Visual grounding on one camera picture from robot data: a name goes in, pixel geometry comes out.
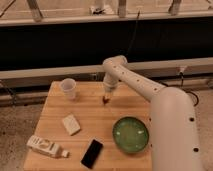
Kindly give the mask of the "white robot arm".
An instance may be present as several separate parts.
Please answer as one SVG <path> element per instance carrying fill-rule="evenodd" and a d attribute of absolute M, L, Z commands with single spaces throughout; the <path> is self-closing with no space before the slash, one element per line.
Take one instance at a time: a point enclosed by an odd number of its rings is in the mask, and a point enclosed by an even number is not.
<path fill-rule="evenodd" d="M 121 80 L 150 102 L 152 171 L 204 171 L 193 101 L 182 89 L 164 86 L 127 67 L 123 55 L 103 61 L 104 89 Z"/>

